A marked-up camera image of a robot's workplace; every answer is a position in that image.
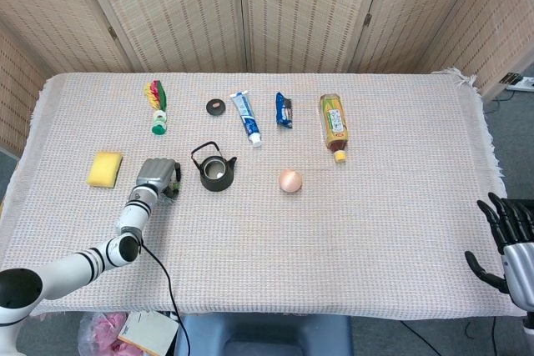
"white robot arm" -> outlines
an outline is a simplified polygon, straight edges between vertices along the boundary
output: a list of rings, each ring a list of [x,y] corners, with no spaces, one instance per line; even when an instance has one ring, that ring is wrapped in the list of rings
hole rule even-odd
[[[118,236],[96,248],[70,254],[39,268],[0,272],[0,356],[22,355],[17,336],[26,317],[43,299],[58,299],[90,284],[104,271],[132,263],[139,255],[143,228],[160,193],[169,194],[179,164],[168,158],[148,159],[118,221]]]

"plastic bag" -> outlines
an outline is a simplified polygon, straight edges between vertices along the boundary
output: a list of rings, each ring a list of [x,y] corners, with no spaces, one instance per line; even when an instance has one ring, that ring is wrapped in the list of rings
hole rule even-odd
[[[80,356],[142,356],[143,351],[117,339],[126,313],[86,313],[80,321]]]

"blue wrapper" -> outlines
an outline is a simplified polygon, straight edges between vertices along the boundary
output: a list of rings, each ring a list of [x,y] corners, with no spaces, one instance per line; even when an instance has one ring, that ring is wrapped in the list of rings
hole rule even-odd
[[[291,99],[284,98],[280,92],[276,93],[276,123],[287,128],[293,127]]]

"plastic bottle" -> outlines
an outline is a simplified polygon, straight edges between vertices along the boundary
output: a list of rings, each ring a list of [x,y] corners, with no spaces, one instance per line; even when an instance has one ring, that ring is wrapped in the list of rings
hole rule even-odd
[[[336,163],[343,163],[347,158],[345,146],[349,141],[349,132],[340,96],[336,93],[321,96],[320,111],[326,147],[334,153]]]

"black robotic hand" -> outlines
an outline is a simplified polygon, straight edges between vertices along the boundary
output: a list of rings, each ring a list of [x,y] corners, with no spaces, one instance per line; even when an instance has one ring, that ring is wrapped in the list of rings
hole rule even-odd
[[[479,200],[476,204],[486,215],[497,249],[501,254],[505,278],[487,273],[473,253],[465,253],[469,267],[485,283],[510,298],[519,308],[534,311],[534,216],[520,203],[488,194],[496,212]]]

